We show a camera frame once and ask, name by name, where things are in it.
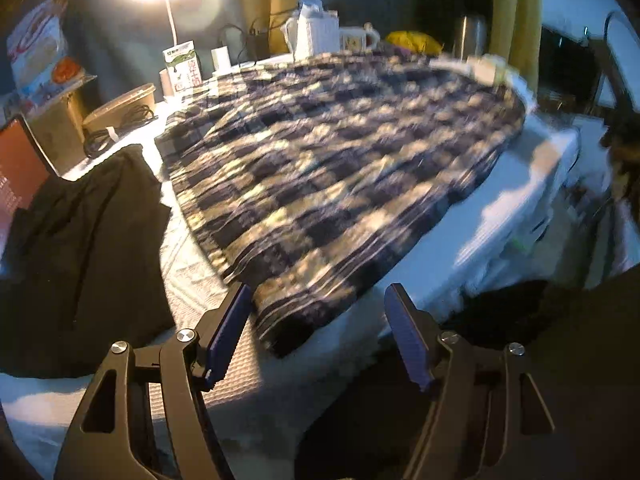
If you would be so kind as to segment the brown cardboard box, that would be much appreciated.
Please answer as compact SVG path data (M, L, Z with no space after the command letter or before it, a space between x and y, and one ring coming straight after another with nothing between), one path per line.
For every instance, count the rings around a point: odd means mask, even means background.
M29 127L58 174L66 172L85 158L82 123L87 115L77 91L51 100L27 117Z

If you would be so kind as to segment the tablet with red screen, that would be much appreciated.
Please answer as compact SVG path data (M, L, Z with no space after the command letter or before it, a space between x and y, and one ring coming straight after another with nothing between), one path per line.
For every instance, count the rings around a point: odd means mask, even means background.
M48 177L57 176L22 114L1 127L1 247L6 244L14 214L27 208Z

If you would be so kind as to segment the green white milk carton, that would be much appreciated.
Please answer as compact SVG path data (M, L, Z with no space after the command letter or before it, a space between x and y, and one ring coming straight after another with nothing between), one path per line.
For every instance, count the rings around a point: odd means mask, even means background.
M171 88L175 93L203 83L198 54L192 40L163 50L163 57Z

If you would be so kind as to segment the snack chips bag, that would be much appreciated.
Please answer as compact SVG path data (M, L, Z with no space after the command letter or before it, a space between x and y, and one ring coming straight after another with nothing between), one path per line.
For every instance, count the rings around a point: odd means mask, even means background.
M70 54L62 29L66 8L66 0L43 1L23 16L6 40L17 95L27 114L94 79Z

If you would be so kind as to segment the yellow tissue box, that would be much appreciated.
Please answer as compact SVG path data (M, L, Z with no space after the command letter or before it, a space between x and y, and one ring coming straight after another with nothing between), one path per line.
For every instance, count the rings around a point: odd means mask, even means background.
M493 54L485 54L481 58L469 56L466 59L472 77L481 84L488 86L500 86L500 84L510 84L514 76L518 76L518 71L509 65L504 58Z

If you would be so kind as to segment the white perforated basket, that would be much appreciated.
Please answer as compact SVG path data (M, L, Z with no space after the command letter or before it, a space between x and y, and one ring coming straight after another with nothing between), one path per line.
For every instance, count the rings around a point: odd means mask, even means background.
M296 60L340 50L340 20L321 0L298 0L297 8L280 26L286 46Z

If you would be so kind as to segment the yellow curtain right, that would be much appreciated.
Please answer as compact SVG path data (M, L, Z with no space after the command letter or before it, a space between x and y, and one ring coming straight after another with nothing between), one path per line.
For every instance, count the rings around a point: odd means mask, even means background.
M534 93L539 81L541 0L492 0L488 53L515 68Z

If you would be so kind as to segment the black folded garment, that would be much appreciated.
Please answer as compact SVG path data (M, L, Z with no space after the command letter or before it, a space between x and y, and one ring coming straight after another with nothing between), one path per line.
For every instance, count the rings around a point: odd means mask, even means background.
M76 181L50 177L17 209L1 259L1 370L94 373L111 344L174 327L160 270L170 210L139 144Z

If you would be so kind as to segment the stainless steel tumbler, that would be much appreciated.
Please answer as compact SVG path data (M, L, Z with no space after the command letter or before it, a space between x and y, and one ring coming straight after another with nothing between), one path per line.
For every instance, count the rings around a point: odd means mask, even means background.
M455 58L466 60L469 56L482 56L485 53L487 25L480 15L465 15L459 18L454 30L452 54Z

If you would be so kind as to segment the yellow cartoon pouch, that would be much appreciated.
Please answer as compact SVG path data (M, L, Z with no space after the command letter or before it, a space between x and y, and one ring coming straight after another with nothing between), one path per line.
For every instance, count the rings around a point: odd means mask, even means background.
M417 54L437 56L444 48L436 39L425 32L415 32L414 30L396 30L390 32L385 41L396 47L406 49Z

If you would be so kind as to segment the black power adapter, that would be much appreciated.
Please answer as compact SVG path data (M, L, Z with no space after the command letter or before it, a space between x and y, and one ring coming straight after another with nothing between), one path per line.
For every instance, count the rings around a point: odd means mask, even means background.
M270 57L269 34L265 30L263 32L252 30L246 38L246 43L248 56L252 61L257 62Z

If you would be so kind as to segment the white bear mug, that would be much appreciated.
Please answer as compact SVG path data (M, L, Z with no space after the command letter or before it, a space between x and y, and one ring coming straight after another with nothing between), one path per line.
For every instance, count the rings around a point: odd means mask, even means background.
M371 23L362 26L341 27L338 32L340 33L340 47L343 51L370 51L381 40L380 33Z

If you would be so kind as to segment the white charger plug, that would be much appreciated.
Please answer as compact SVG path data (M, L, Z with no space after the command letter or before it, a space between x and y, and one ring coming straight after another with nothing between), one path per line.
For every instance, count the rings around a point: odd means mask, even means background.
M215 73L229 73L232 69L229 50L227 46L210 50Z

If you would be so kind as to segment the plaid checkered pants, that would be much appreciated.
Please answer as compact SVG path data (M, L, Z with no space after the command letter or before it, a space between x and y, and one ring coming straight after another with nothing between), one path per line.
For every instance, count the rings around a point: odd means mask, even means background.
M184 220L283 358L488 177L527 107L434 58L322 54L220 77L156 139Z

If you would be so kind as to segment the tan plastic food container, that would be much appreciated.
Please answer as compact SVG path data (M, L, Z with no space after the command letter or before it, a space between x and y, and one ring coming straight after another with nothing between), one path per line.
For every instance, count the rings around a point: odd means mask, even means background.
M155 116L155 84L142 84L91 112L82 122L84 133L119 128Z

